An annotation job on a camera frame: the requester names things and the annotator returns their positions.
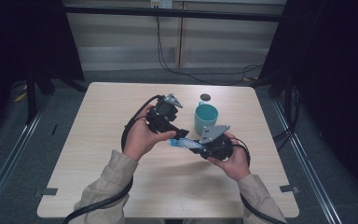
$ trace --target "aluminum rail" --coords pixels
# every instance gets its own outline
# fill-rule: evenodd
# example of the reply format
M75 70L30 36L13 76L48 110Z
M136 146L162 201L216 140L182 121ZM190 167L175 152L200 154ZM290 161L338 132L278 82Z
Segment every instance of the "aluminum rail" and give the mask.
M283 125L283 128L286 130L289 128L289 125L286 121L286 116L284 115L283 106L281 103L274 101L275 109L278 113L279 119ZM298 139L296 133L292 133L290 136L290 142L292 143L292 147L295 150L297 158L304 170L307 179L310 182L310 186L312 187L313 192L319 202L319 205L322 207L324 214L329 223L332 224L341 224L341 219L339 218L336 207L331 201L330 197L327 194L322 182L319 180L319 177L316 175L315 170L313 169L312 164L310 163L310 159L307 156L305 149L303 148L300 140Z
M128 16L159 16L175 18L196 18L196 19L215 19L231 21L296 21L298 18L283 17L273 14L252 14L236 12L216 12L184 9L167 8L147 8L147 7L99 7L86 5L64 4L63 6L54 5L14 5L22 10L48 10L64 11L66 13L85 13L85 14L104 14L104 15L128 15Z
M13 173L13 170L16 167L16 164L18 163L22 152L26 148L29 140L31 139L34 130L36 129L37 124L39 123L39 120L41 118L42 112L46 108L46 104L48 103L48 99L45 99L39 111L36 113L34 119L31 121L30 124L27 124L25 128L23 129L20 138L18 139L16 145L13 147L10 155L8 156L5 164L3 165L1 171L0 171L0 196L2 192L5 189L5 186Z

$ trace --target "wooden table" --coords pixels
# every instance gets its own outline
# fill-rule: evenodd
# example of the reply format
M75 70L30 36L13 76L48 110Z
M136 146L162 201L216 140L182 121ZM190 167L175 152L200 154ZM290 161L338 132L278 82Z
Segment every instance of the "wooden table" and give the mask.
M251 172L261 177L286 217L298 216L293 193L281 193L280 186L289 183L253 89L133 83L89 86L48 182L57 194L43 196L37 214L66 217L71 213L83 189L101 175L111 150L121 151L128 120L152 96L169 93L184 105L173 124L189 130L191 139L200 139L193 126L200 95L210 94L209 103L219 110L216 125L231 126L228 131L250 150ZM228 218L242 217L242 208L236 182L222 170L188 149L161 142L141 158L124 212L126 217Z

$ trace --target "cable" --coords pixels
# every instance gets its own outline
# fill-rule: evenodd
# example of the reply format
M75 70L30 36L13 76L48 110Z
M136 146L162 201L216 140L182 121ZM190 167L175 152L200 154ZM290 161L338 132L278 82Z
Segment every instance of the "cable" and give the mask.
M119 194L113 196L112 198L108 198L108 199L105 199L105 200L103 200L101 202L93 203L91 205L88 205L86 207L82 207L82 208L76 210L75 212L69 214L69 216L67 216L65 218L65 220L63 221L62 224L67 224L67 223L69 223L70 220L74 219L75 217L79 217L79 216L81 216L83 214L86 214L86 213L92 212L94 210L100 209L102 207L107 206L108 204L115 203L118 200L124 198L130 192L130 189L132 187L132 183L133 183L133 177L131 178L131 181L126 186L126 188L124 188Z
M269 76L258 79L254 83L250 84L249 87L255 89L259 86L267 85L271 80L277 78L281 74L281 70L277 70L271 73Z
M274 142L278 142L280 140L282 140L284 137L285 140L283 141L283 143L277 148L278 151L281 151L281 149L283 148L283 146L287 143L287 141L292 137L292 133L295 130L296 124L297 124L297 120L298 120L298 115L299 115L299 109L300 109L300 96L298 94L298 90L295 90L295 97L293 99L293 104L296 106L296 114L295 114L295 118L293 121L289 120L290 122L290 126L283 131L282 133L276 135L273 137Z
M248 201L246 201L245 197L242 196L242 194L240 193L240 196L241 196L241 201L243 203L243 205L249 210L251 211L253 214L255 214L255 216L257 217L260 217L270 223L277 223L277 224L286 224L285 222L282 222L274 217L270 217L270 216L267 216L266 214L264 213L261 213L259 212L258 210L256 210L255 208L253 208L249 203Z
M249 154L249 149L248 147L245 145L245 143L243 143L243 141L241 141L239 138L229 138L229 139L235 139L238 140L239 142L241 142L243 145L240 144L232 144L229 146L223 146L223 147L212 147L209 149L215 150L215 149L226 149L226 148L230 148L230 147L241 147L246 154L246 160L248 161L248 165L250 166L250 161L251 161L251 156ZM246 199L242 196L242 194L240 193L241 196L241 201L243 203L243 205L249 210L251 211L253 214L255 214L255 216L260 217L270 223L274 223L274 224L284 224L285 222L282 222L274 217L270 217L260 211L258 211L257 209L255 209L254 207L252 207L247 201Z
M18 88L20 86L24 86L26 84L27 84L26 81L18 81L18 82L13 83L13 85L11 86L11 89L15 89L15 88Z
M243 70L241 72L233 72L233 73L184 73L184 72L179 72L179 71L173 71L165 62L165 59L164 59L164 55L163 55L163 52L162 52L162 44L161 44L161 36L160 36L160 28L159 28L159 17L156 16L156 22L157 22L157 29L158 29L158 61L159 61L159 64L161 65L161 67L170 72L170 73L173 73L173 74L176 74L176 75L180 75L180 76L187 76L187 77L191 77L197 81L200 81L200 82L203 82L203 83L206 83L206 84L209 84L209 85L219 85L219 86L232 86L232 85L235 85L237 83L240 83L242 82L244 79L245 79L245 74L247 72L250 72L252 70L255 70L257 67L261 66L262 64L250 64L250 65L247 65L243 68ZM212 83L212 82L208 82L208 81L205 81L203 79L200 79L198 77L194 77L194 76L202 76L202 75L242 75L241 76L241 79L238 79L232 83L228 83L228 84L217 84L217 83Z
M152 98L150 98L148 101L146 101L146 103L144 103L141 106L141 108L130 119L129 123L124 128L123 134L121 135L121 150L124 150L124 146L126 145L127 135L129 133L132 125L135 123L136 120L138 120L140 118L145 118L145 116L137 118L138 115L142 112L142 110L145 109L145 107L147 107L150 104L150 102L152 102L155 99L160 99L160 98L163 98L163 96L156 95L156 96L153 96ZM133 183L133 177L131 178L130 183L119 194L117 194L117 195L115 195L115 196L113 196L111 198L105 199L103 201L100 201L98 203L93 203L93 204L87 205L85 207L82 207L80 209L77 209L75 212L69 214L65 218L65 220L62 222L62 224L67 224L67 223L69 223L70 220L74 219L75 217L79 217L79 216L84 215L86 213L89 213L89 212L95 211L97 209L103 208L103 207L107 206L108 204L115 203L118 200L124 198L130 192L130 189L132 187L132 183Z

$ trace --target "black curtain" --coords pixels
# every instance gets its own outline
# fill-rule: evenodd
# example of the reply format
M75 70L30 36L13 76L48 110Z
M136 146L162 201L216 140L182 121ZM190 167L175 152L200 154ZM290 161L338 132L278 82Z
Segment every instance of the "black curtain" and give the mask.
M262 75L291 68L321 134L358 180L358 0L311 2L286 2L285 14L305 20L279 24Z
M26 79L30 71L37 80L84 80L66 14L62 9L48 10L49 5L62 2L0 1L0 110L12 84Z

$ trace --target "cup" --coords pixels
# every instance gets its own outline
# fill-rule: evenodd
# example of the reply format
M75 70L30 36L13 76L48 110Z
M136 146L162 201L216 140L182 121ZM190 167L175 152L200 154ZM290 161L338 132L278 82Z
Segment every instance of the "cup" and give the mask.
M202 135L205 126L214 126L218 116L219 113L217 112L216 107L200 102L199 106L196 108L194 121L194 129L196 130L196 133Z

